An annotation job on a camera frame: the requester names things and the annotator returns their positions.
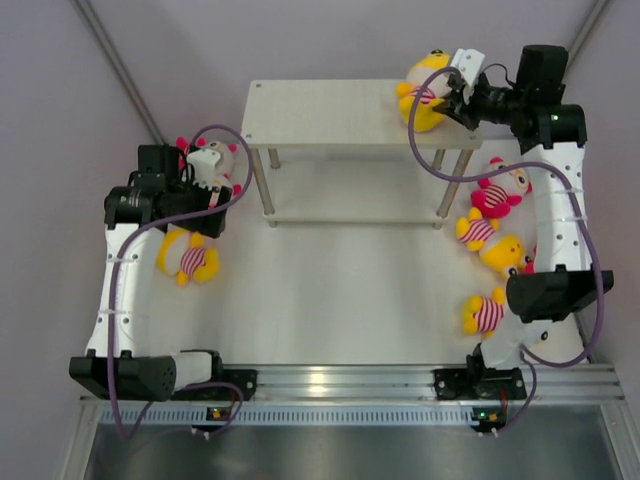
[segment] white floor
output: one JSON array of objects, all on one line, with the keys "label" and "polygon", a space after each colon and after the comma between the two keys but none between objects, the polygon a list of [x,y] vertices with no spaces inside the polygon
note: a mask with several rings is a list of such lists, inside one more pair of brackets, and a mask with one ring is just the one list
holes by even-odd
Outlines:
[{"label": "white floor", "polygon": [[[447,153],[446,171],[456,153]],[[495,155],[519,158],[514,142],[485,142],[468,173]],[[283,161],[288,158],[281,152]],[[215,242],[222,265],[218,277],[179,288],[156,272],[154,353],[216,349],[226,363],[236,364],[463,362],[481,337],[462,333],[461,305],[469,295],[489,294],[502,283],[454,237],[455,220],[470,206],[471,188],[461,186],[442,230],[327,224],[273,229],[252,185],[229,211],[227,229]],[[349,193],[344,192],[345,202]],[[503,226],[533,248],[530,201]],[[549,333],[534,351],[555,361],[581,351],[573,320]]]}]

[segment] metal frame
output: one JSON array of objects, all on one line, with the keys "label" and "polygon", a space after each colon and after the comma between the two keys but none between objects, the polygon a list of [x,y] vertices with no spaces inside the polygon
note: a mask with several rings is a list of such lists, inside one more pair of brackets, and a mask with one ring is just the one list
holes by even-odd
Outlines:
[{"label": "metal frame", "polygon": [[[397,415],[394,418],[411,425],[447,425],[439,423],[439,419],[446,418],[442,412],[454,412],[448,425],[464,425],[466,412],[471,407],[498,404],[436,400],[433,371],[442,366],[435,365],[234,367],[254,368],[259,372],[256,394],[247,402],[247,418],[241,422],[245,425],[340,425],[349,422],[380,425],[387,421],[382,417],[378,420],[366,417],[367,412],[370,415],[372,412],[379,415],[393,413]],[[640,440],[614,368],[609,364],[583,364],[567,370],[537,367],[537,372],[538,391],[534,405],[599,406],[623,478],[640,478]],[[523,377],[530,387],[530,373],[523,370]],[[511,403],[517,406],[523,402]],[[125,421],[133,418],[141,408],[136,402],[120,404]],[[201,415],[204,407],[219,405],[217,402],[157,404],[152,423],[191,425],[191,415]],[[81,400],[78,425],[60,478],[82,478],[96,427],[98,423],[110,422],[109,408],[109,402],[105,400]],[[426,415],[422,420],[415,417],[421,412]],[[182,423],[176,420],[179,418],[184,419]]]},{"label": "metal frame", "polygon": [[89,33],[93,36],[98,47],[100,47],[100,50],[109,64],[109,68],[111,68],[111,71],[120,82],[120,86],[122,87],[124,94],[131,102],[131,106],[135,109],[140,120],[147,129],[147,132],[149,132],[149,135],[153,138],[153,141],[157,144],[166,143],[157,122],[151,115],[151,112],[142,98],[138,87],[133,81],[127,66],[122,61],[118,50],[113,44],[109,33],[104,27],[102,20],[100,20],[100,17],[96,13],[91,2],[89,0],[71,0],[71,3],[73,3],[76,11],[80,15],[80,18],[89,29]]},{"label": "metal frame", "polygon": [[601,410],[622,478],[640,478],[640,436],[629,407],[606,405]]}]

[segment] yellow stuffed bear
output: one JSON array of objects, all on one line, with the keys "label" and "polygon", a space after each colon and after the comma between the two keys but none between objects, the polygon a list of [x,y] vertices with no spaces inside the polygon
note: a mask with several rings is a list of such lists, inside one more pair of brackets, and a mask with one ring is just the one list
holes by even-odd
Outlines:
[{"label": "yellow stuffed bear", "polygon": [[186,230],[170,230],[164,237],[156,265],[162,273],[176,277],[181,287],[211,280],[220,267],[218,251],[204,246],[204,237]]},{"label": "yellow stuffed bear", "polygon": [[[396,87],[396,96],[399,98],[398,110],[405,123],[409,123],[411,105],[424,81],[436,70],[440,70],[449,64],[450,56],[442,50],[434,50],[427,57],[416,63],[407,74],[406,81]],[[447,77],[440,75],[429,88],[422,94],[416,110],[414,130],[427,132],[442,121],[444,115],[434,112],[433,109],[444,100],[441,98],[449,93]]]},{"label": "yellow stuffed bear", "polygon": [[480,260],[505,279],[525,268],[525,252],[522,241],[516,235],[498,232],[500,222],[482,218],[476,207],[456,224],[456,238],[471,252],[478,252]]}]

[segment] small white table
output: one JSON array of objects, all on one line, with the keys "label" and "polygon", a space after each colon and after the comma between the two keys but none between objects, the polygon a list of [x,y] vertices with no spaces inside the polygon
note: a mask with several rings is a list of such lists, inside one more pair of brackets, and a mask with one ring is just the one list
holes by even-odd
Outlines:
[{"label": "small white table", "polygon": [[[417,162],[400,161],[409,151],[407,128],[397,111],[398,80],[256,80],[251,83],[242,134],[252,149],[255,178],[271,226],[277,222],[414,223],[446,220],[459,184],[445,184]],[[436,150],[440,169],[447,149],[461,150],[453,169],[464,174],[482,144],[445,119],[416,135],[422,149]],[[296,158],[280,162],[278,149],[344,149],[339,160]],[[265,176],[259,149],[267,149]],[[385,149],[389,161],[349,158],[349,149]],[[271,184],[273,198],[269,192]]]}]

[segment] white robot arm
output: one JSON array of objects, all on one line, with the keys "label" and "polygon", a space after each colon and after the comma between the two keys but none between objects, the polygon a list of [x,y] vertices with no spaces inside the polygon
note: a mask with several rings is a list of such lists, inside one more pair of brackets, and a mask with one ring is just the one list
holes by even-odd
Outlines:
[{"label": "white robot arm", "polygon": [[[71,377],[98,397],[110,398],[115,391],[118,398],[128,400],[163,401],[176,395],[184,399],[180,397],[184,392],[176,392],[187,385],[227,379],[215,351],[159,356],[149,343],[151,281],[166,230],[163,219],[207,211],[214,193],[218,205],[231,199],[230,188],[214,188],[219,152],[204,148],[193,159],[190,156],[187,165],[193,170],[189,181],[185,180],[189,177],[187,166],[184,170],[179,167],[180,155],[175,147],[140,146],[138,170],[131,174],[129,185],[113,188],[105,199],[107,254],[100,309],[84,356],[73,357],[69,365]],[[179,221],[177,226],[217,238],[224,229],[225,211],[198,215]],[[146,230],[129,240],[143,226]],[[121,251],[125,252],[123,258],[119,258]],[[115,385],[109,384],[105,374],[110,361]],[[255,371],[234,371],[234,375],[242,378],[239,384],[245,398],[250,398],[253,392],[246,390],[246,384],[255,385]],[[202,398],[203,393],[189,395]]]},{"label": "white robot arm", "polygon": [[[484,56],[475,50],[459,50],[443,70],[451,73],[451,93],[434,110],[470,130],[475,130],[480,121],[508,125],[524,157],[523,164],[512,168],[536,167],[528,171],[534,192],[537,253],[534,274],[509,279],[509,308],[493,335],[467,357],[467,368],[436,371],[440,399],[496,399],[500,391],[506,391],[510,399],[524,399],[526,392],[518,369],[522,349],[538,341],[554,321],[562,321],[593,302],[597,290],[603,294],[613,285],[612,272],[592,267],[597,262],[591,258],[590,245],[583,235],[582,163],[587,135],[582,108],[561,102],[567,59],[562,47],[527,46],[516,81],[509,82],[508,87],[489,84],[481,70]],[[432,174],[449,181],[479,180],[445,178],[431,171],[417,152],[411,133],[409,137],[416,159]]]}]

